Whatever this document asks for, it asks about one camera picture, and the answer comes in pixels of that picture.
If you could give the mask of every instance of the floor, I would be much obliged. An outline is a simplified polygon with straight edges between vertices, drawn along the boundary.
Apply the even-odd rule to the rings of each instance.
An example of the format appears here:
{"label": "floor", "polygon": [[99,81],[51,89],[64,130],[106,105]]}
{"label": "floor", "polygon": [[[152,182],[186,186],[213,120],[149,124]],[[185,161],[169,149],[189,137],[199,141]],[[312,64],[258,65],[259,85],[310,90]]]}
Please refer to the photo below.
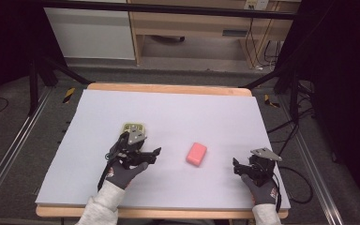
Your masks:
{"label": "floor", "polygon": [[[276,46],[274,45],[267,49],[267,55],[274,55],[275,52]],[[240,51],[239,43],[236,40],[186,37],[184,42],[179,42],[177,38],[147,37],[143,49],[142,63],[140,65],[105,65],[107,68],[130,69],[131,74],[128,74],[129,72],[127,70],[117,70],[120,71],[120,74],[118,77],[115,77],[109,69],[96,70],[90,67],[79,67],[79,65],[75,65],[76,67],[73,69],[86,78],[89,76],[94,79],[99,79],[100,81],[148,83],[151,78],[143,78],[140,76],[151,75],[149,77],[153,77],[154,81],[159,81],[160,83],[197,83],[238,86],[246,84],[247,81],[258,79],[270,72],[274,68],[274,60],[271,60],[272,58],[269,57],[266,59],[268,60],[264,61],[264,57],[260,59],[260,61],[264,63],[262,69],[249,68],[246,58]],[[209,81],[204,77],[206,74],[210,76]],[[67,84],[73,83],[73,81],[65,78],[61,83],[64,85],[59,85],[54,89],[53,94],[57,96],[57,98],[64,95],[63,93],[65,93],[68,88]],[[262,117],[264,118],[264,123],[267,128],[274,128],[288,120],[286,113],[284,113],[286,109],[275,108],[264,102],[265,94],[270,94],[272,102],[280,103],[282,106],[287,104],[286,96],[284,98],[285,102],[283,102],[281,99],[277,99],[275,95],[272,95],[272,86],[274,83],[275,80],[269,81],[253,91],[253,95],[259,100]],[[4,137],[1,140],[10,140],[10,137],[16,134],[14,130],[19,130],[22,121],[25,120],[28,109],[26,85],[27,83],[23,81],[16,81],[5,84],[0,89],[0,97],[10,102],[7,109],[12,113],[15,112],[24,115],[20,118],[12,118],[8,115],[5,116],[6,112],[0,114],[0,136]],[[5,106],[5,104],[5,101],[0,100],[0,108]],[[17,185],[19,180],[29,179],[29,177],[27,177],[27,173],[30,173],[30,171],[27,171],[29,168],[39,165],[39,167],[44,167],[43,170],[45,171],[48,169],[49,163],[46,162],[54,156],[55,151],[54,149],[47,149],[51,149],[52,145],[57,146],[59,144],[59,141],[65,135],[61,130],[65,130],[68,127],[66,121],[70,121],[71,114],[73,113],[73,108],[69,109],[68,105],[58,105],[59,107],[54,105],[52,105],[51,108],[48,107],[48,111],[41,115],[48,122],[34,127],[34,134],[28,137],[30,141],[24,145],[18,158],[12,164],[9,176],[2,181],[0,188],[0,211],[5,211],[5,209],[7,209],[7,211],[0,212],[0,215],[10,215],[10,218],[0,216],[0,224],[58,224],[57,219],[44,219],[37,223],[35,221],[35,206],[32,200],[35,199],[37,184],[43,180],[43,174],[33,177],[31,181],[27,181],[27,183],[21,187]],[[306,100],[301,103],[302,110],[308,109],[309,107],[310,105]],[[54,134],[44,133],[45,130],[53,130]],[[286,139],[290,132],[291,128],[287,127],[281,132],[274,132],[269,136],[270,140],[278,141],[272,142],[273,150],[278,151],[281,148],[283,144],[282,140]],[[327,149],[328,146],[325,144],[324,136],[319,126],[311,115],[301,121],[299,132],[303,133],[303,141],[307,143],[308,148],[314,150],[311,154],[314,158],[318,159],[317,164],[320,170],[324,171],[322,177],[325,182],[328,183],[330,193],[336,202],[338,211],[344,219],[344,224],[360,224],[360,193],[348,175],[347,168],[332,163],[330,151],[322,151],[323,149]],[[296,139],[293,139],[289,143],[287,150],[284,152],[284,157],[289,160],[281,166],[293,167],[300,171],[305,177],[308,177],[305,163],[297,152],[297,149],[300,148],[299,145]],[[0,158],[5,155],[9,146],[10,142],[0,142]],[[43,150],[43,152],[36,151],[35,146],[38,146],[37,149]],[[38,162],[34,162],[30,158],[38,158]],[[308,197],[308,192],[306,191],[308,187],[305,187],[306,183],[300,181],[297,175],[285,171],[281,172],[281,174],[283,174],[284,179],[287,180],[287,189],[295,199],[304,200]],[[13,195],[10,188],[21,188],[22,191]],[[24,208],[30,209],[29,212],[24,213],[22,209],[11,206],[15,205],[15,202],[20,203],[23,199],[30,199],[30,201],[26,202],[26,205],[22,205]],[[294,203],[289,218],[284,219],[282,222],[285,224],[327,224],[329,222],[326,220],[321,204],[322,200],[317,198],[316,194],[308,204],[299,205]],[[69,220],[66,224],[73,224],[75,223],[74,221],[73,219]],[[242,220],[235,221],[236,225],[245,223],[246,222]]]}

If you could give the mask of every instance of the hand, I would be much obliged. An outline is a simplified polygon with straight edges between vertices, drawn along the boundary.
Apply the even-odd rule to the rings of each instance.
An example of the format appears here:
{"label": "hand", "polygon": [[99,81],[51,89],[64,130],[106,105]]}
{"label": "hand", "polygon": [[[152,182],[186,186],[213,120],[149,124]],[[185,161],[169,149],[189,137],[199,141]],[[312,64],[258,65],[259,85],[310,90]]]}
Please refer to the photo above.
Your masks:
{"label": "hand", "polygon": [[242,174],[241,179],[249,187],[255,205],[264,203],[276,204],[278,192],[277,186],[272,179],[265,182],[261,187],[257,187],[246,174]]}
{"label": "hand", "polygon": [[125,189],[130,181],[139,173],[145,171],[148,167],[148,163],[144,162],[139,166],[132,169],[125,169],[119,160],[116,160],[110,170],[107,173],[106,180],[114,185]]}

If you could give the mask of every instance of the white sleeve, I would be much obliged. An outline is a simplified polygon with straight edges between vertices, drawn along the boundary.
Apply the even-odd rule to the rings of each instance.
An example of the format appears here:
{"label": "white sleeve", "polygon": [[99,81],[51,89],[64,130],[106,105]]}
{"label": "white sleeve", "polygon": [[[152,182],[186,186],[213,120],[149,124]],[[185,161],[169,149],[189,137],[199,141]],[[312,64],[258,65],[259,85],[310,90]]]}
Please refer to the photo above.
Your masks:
{"label": "white sleeve", "polygon": [[280,225],[274,204],[258,204],[252,209],[257,225]]}
{"label": "white sleeve", "polygon": [[124,199],[125,191],[109,181],[104,181],[96,197],[91,197],[84,209],[79,225],[116,225],[118,205]]}

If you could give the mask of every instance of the pink eraser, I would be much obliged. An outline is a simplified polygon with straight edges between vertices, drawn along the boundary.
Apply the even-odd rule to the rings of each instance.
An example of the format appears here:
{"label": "pink eraser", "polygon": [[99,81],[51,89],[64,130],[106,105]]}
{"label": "pink eraser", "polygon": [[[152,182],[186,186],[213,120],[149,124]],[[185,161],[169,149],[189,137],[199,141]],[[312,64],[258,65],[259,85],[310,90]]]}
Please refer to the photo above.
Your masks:
{"label": "pink eraser", "polygon": [[186,161],[195,165],[199,166],[203,161],[203,157],[206,153],[206,147],[201,145],[200,143],[192,144],[191,149],[188,152]]}

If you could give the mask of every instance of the gray floor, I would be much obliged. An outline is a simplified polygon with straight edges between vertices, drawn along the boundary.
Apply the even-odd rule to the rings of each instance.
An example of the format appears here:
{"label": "gray floor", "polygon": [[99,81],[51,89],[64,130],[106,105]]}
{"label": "gray floor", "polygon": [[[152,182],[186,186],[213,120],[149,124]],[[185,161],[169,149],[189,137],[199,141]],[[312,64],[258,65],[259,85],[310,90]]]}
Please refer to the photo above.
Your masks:
{"label": "gray floor", "polygon": [[[106,68],[73,69],[85,78],[101,82],[224,86],[246,84],[269,72],[269,67],[263,70],[249,69],[237,46],[239,43],[236,40],[187,37],[185,42],[179,43],[172,39],[149,37],[143,50],[142,64],[138,67],[109,65]],[[68,122],[75,113],[84,86],[67,76],[58,74],[58,77],[60,83],[52,90],[44,112],[0,187],[0,224],[59,224],[57,218],[41,218],[35,214],[37,195],[34,192],[40,187],[55,151],[65,135],[63,130],[67,129]],[[264,95],[273,94],[274,83],[273,80],[253,90],[267,130],[288,120],[284,112],[286,105],[275,108],[264,104]],[[21,78],[0,88],[0,109],[5,106],[5,101],[1,98],[8,101],[7,107],[0,112],[0,160],[26,119],[29,104],[27,85],[27,78]],[[63,97],[69,87],[76,87],[75,94],[68,104],[63,104]],[[303,101],[300,111],[309,107],[308,101]],[[311,114],[303,118],[300,125],[300,132],[319,166],[344,224],[360,224],[360,191],[347,168],[332,162],[330,148]],[[290,130],[290,127],[285,127],[269,135],[275,152],[278,152],[283,144],[275,142],[285,140]],[[308,176],[299,151],[299,145],[292,139],[282,155],[284,161],[279,166],[291,167]],[[296,200],[308,197],[308,187],[300,177],[285,170],[281,170],[281,175],[286,189]],[[328,224],[316,193],[307,204],[291,202],[291,205],[290,215],[282,220],[283,223]],[[74,221],[76,218],[69,219],[66,224],[73,224]],[[242,220],[235,221],[236,225],[244,223]],[[123,224],[136,223],[125,221]]]}

